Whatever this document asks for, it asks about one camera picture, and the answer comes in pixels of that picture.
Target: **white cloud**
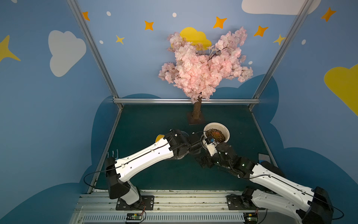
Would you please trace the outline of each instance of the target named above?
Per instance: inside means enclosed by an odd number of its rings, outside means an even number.
[[[85,42],[70,31],[51,31],[48,46],[52,54],[50,68],[57,77],[65,75],[86,53]]]
[[[241,7],[251,14],[297,15],[305,0],[243,0]],[[313,12],[321,0],[314,0],[309,13]]]

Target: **blue wall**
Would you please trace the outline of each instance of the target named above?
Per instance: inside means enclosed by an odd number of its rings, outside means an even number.
[[[329,7],[336,13],[326,22],[321,17]],[[357,220],[358,207],[352,202],[358,200],[358,116],[327,87],[324,77],[332,68],[358,64],[357,8],[356,1],[322,0],[253,109],[286,176],[328,190],[333,205],[343,210],[345,217],[336,224]],[[337,82],[345,78],[336,76]]]
[[[21,60],[0,58],[0,223],[66,223],[118,107],[88,46],[64,76],[51,71],[51,31],[84,39],[66,0],[1,1],[0,27]]]
[[[170,33],[193,27],[204,32],[214,45],[221,35],[244,26],[248,37],[240,47],[242,54],[247,55],[243,65],[251,66],[255,77],[266,73],[279,48],[279,44],[273,42],[280,34],[285,37],[295,19],[295,15],[246,13],[241,8],[242,1],[236,0],[197,0],[195,4],[190,0],[180,3],[166,0],[78,2],[82,12],[88,12],[90,21],[86,22],[120,97],[151,94],[160,98],[186,98],[181,89],[158,78],[164,63],[175,62],[174,53],[166,50],[170,46],[166,39]],[[280,4],[280,1],[272,0],[272,4]],[[223,29],[213,29],[216,17],[227,18]],[[144,21],[154,22],[153,30],[145,30]],[[263,37],[254,36],[258,26],[269,27]],[[116,42],[116,36],[124,38],[123,44]],[[252,98],[260,81],[248,80],[250,88],[238,90],[242,83],[237,79],[224,79],[212,97]]]

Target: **white flower pot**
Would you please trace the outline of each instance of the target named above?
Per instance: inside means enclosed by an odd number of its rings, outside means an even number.
[[[220,124],[220,123],[216,123],[216,122],[209,123],[209,124],[207,124],[207,125],[205,126],[204,131],[207,131],[207,130],[212,129],[212,128],[218,129],[218,130],[220,130],[220,131],[224,134],[224,136],[225,136],[225,141],[224,141],[224,142],[229,141],[230,132],[229,132],[229,130],[225,127],[225,125]]]

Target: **aluminum frame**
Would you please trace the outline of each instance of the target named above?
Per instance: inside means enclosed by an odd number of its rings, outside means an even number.
[[[142,190],[141,195],[154,195],[153,211],[146,211],[149,217],[144,222],[148,223],[241,223],[243,213],[254,213],[254,210],[229,210],[226,196],[230,194],[241,195],[241,191],[199,191],[199,190]],[[69,224],[82,223],[124,223],[124,216],[131,211],[117,211],[115,209],[117,199],[109,199],[107,190],[96,190],[92,194],[80,196]],[[259,210],[259,217],[263,217],[265,210]],[[268,223],[296,223],[294,219],[281,215],[272,210],[267,211],[270,215]],[[86,222],[86,216],[97,216],[97,221]],[[111,221],[113,215],[121,216],[121,219]],[[168,218],[170,216],[187,215],[186,220]],[[214,220],[197,218],[196,216],[217,216]]]
[[[265,89],[268,81],[271,79],[276,68],[279,66],[282,58],[284,57],[286,51],[288,50],[290,44],[292,43],[293,39],[295,38],[298,30],[301,28],[303,22],[305,21],[307,15],[308,15],[308,10],[311,7],[313,1],[314,0],[306,0],[303,3],[299,13],[297,14],[294,22],[292,23],[292,26],[290,27],[290,29],[286,35],[286,38],[283,40],[283,43],[281,44],[279,50],[277,51],[265,76],[263,77],[261,83],[257,87],[255,94],[252,97],[253,99],[258,99],[260,97],[261,93],[263,92],[263,90]],[[253,107],[254,107],[254,104],[249,105],[250,110],[252,110]]]
[[[107,151],[111,145],[111,142],[112,142],[112,139],[113,139],[113,135],[114,135],[114,132],[116,131],[116,128],[117,128],[117,124],[118,124],[118,121],[119,121],[119,118],[121,117],[121,114],[122,114],[122,108],[119,108],[119,111],[118,111],[118,114],[117,114],[117,117],[114,121],[114,124],[113,124],[113,127],[112,127],[112,130],[111,130],[111,133],[108,137],[108,140],[107,140],[107,143],[106,143],[106,146],[105,146],[105,149],[103,150],[102,152],[102,156],[101,156],[101,159],[99,160],[98,162],[98,165],[97,165],[97,168],[96,168],[96,171],[100,171],[102,169],[102,166],[103,166],[103,163],[105,162],[105,159],[106,159],[106,155],[107,155]],[[96,182],[97,182],[97,179],[100,175],[100,172],[98,173],[95,173],[93,175],[93,178],[92,178],[92,181],[91,181],[91,185],[92,186],[96,186]],[[90,194],[92,192],[93,188],[92,187],[89,187],[88,190],[87,190],[87,194]]]
[[[116,98],[116,104],[192,104],[190,99],[142,99],[142,98]],[[203,104],[258,104],[259,99],[203,99]]]
[[[93,54],[93,57],[95,58],[97,64],[98,64],[98,67],[99,69],[101,70],[101,73],[107,83],[107,86],[108,88],[110,89],[111,91],[111,94],[114,98],[118,98],[118,93],[116,91],[116,88],[112,82],[112,79],[111,79],[111,76],[106,68],[106,65],[102,59],[102,56],[95,44],[95,40],[93,39],[93,36],[91,34],[91,31],[83,17],[83,14],[82,14],[82,10],[77,2],[77,0],[67,0],[67,3],[69,4],[71,10],[72,10],[72,13],[74,15],[74,17],[76,18],[77,20],[77,23],[84,35],[84,38],[86,39],[87,41],[87,44],[89,46],[89,48],[91,49],[91,52]]]
[[[260,135],[261,135],[261,138],[262,138],[262,140],[263,140],[263,143],[265,144],[265,147],[266,147],[266,149],[267,149],[267,151],[268,151],[268,155],[270,156],[270,158],[271,158],[271,160],[272,160],[272,163],[274,164],[275,167],[278,167],[278,166],[277,166],[277,163],[276,163],[276,161],[275,161],[275,158],[274,158],[274,156],[273,156],[272,153],[271,153],[271,150],[270,150],[270,148],[269,148],[269,145],[267,144],[266,139],[265,139],[265,137],[263,136],[263,133],[262,133],[262,131],[261,131],[261,128],[260,128],[260,126],[258,125],[257,120],[256,120],[256,117],[255,117],[255,115],[253,114],[253,112],[251,112],[251,116],[252,116],[253,121],[255,122],[255,125],[256,125],[256,127],[257,127],[257,129],[258,129],[258,131],[259,131],[259,133],[260,133]]]

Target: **artificial cherry blossom tree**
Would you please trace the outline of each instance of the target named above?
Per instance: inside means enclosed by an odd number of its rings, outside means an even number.
[[[223,78],[244,82],[252,76],[251,67],[242,67],[246,59],[241,55],[242,46],[247,38],[246,30],[241,27],[235,33],[230,31],[208,52],[202,44],[191,45],[178,32],[170,34],[169,51],[175,53],[176,65],[165,63],[159,71],[159,78],[181,88],[194,103],[193,119],[199,119],[202,98],[209,99]]]

